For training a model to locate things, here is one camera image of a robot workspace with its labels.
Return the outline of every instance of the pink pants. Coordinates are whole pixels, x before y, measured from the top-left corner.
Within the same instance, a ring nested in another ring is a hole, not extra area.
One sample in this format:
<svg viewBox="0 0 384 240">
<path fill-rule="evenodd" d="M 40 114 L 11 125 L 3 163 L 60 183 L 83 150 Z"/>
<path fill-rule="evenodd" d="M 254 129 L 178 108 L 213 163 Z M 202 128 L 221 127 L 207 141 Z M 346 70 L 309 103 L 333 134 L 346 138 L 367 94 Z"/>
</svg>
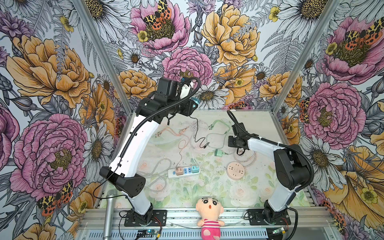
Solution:
<svg viewBox="0 0 384 240">
<path fill-rule="evenodd" d="M 211 234 L 210 235 L 204 235 L 205 230 L 208 230 Z M 217 240 L 220 237 L 221 237 L 220 228 L 203 227 L 201 229 L 201 238 L 203 240 Z"/>
</svg>

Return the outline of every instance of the floral tablecloth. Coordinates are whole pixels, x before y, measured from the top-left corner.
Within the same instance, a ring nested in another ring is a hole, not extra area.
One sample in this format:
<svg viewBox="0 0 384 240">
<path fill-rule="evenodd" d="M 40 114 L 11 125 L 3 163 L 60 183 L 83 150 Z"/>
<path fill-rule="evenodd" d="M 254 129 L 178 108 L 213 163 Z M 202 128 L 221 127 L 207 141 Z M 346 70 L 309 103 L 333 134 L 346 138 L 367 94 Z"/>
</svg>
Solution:
<svg viewBox="0 0 384 240">
<path fill-rule="evenodd" d="M 197 199 L 204 196 L 217 198 L 224 207 L 263 206 L 278 183 L 273 159 L 252 151 L 238 156 L 228 147 L 228 136 L 233 133 L 225 112 L 196 112 L 193 116 L 199 119 L 197 142 L 196 120 L 177 116 L 170 126 L 166 122 L 159 126 L 140 159 L 137 172 L 147 179 L 144 192 L 154 207 L 195 207 Z M 249 132 L 279 140 L 268 112 L 237 112 L 236 116 Z M 216 149 L 223 152 L 221 157 L 215 156 Z M 227 175 L 227 166 L 234 161 L 245 166 L 245 175 L 240 180 Z M 201 168 L 199 175 L 167 178 L 169 168 L 193 165 Z M 299 192 L 291 205 L 309 206 L 309 203 L 305 194 Z M 116 207 L 129 208 L 130 204 L 119 197 Z"/>
</svg>

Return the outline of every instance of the doll arm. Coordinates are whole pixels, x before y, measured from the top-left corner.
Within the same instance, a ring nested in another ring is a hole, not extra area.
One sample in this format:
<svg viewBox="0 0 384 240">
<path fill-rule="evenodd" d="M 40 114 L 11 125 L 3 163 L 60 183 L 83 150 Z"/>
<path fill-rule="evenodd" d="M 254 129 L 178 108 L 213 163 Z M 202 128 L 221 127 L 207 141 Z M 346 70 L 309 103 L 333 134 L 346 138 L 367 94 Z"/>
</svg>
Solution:
<svg viewBox="0 0 384 240">
<path fill-rule="evenodd" d="M 197 222 L 197 226 L 198 227 L 202 227 L 204 225 L 204 221 L 202 219 L 200 219 L 198 222 Z"/>
</svg>

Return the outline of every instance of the floral wallpaper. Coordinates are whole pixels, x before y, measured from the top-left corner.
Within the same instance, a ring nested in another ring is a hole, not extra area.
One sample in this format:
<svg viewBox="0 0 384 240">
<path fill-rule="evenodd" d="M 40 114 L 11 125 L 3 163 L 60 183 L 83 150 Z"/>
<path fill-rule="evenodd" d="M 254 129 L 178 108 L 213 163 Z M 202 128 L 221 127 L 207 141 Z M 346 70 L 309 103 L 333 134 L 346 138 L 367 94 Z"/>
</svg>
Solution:
<svg viewBox="0 0 384 240">
<path fill-rule="evenodd" d="M 69 25 L 87 32 L 73 5 Z M 133 107 L 160 77 L 199 77 L 200 109 L 268 109 L 327 0 L 86 0 Z M 332 22 L 344 16 L 337 12 Z M 302 80 L 290 104 L 301 98 Z"/>
<path fill-rule="evenodd" d="M 3 239 L 74 239 L 127 119 L 70 13 L 64 0 L 0 0 Z"/>
<path fill-rule="evenodd" d="M 384 239 L 382 8 L 342 1 L 335 15 L 345 16 L 330 22 L 277 109 L 289 142 L 314 166 L 317 202 L 346 240 Z"/>
</svg>

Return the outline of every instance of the white power strip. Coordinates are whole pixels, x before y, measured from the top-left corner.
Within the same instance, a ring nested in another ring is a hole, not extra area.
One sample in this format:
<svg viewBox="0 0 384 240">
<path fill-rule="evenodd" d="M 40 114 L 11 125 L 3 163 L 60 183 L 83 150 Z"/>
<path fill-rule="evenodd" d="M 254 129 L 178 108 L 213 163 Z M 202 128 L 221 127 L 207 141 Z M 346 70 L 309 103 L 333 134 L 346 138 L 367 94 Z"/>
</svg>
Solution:
<svg viewBox="0 0 384 240">
<path fill-rule="evenodd" d="M 177 175 L 176 168 L 168 169 L 168 178 L 180 178 L 180 177 L 191 177 L 193 175 L 198 175 L 201 172 L 201 169 L 198 166 L 189 166 L 189 167 L 178 167 L 182 168 L 183 174 Z"/>
</svg>

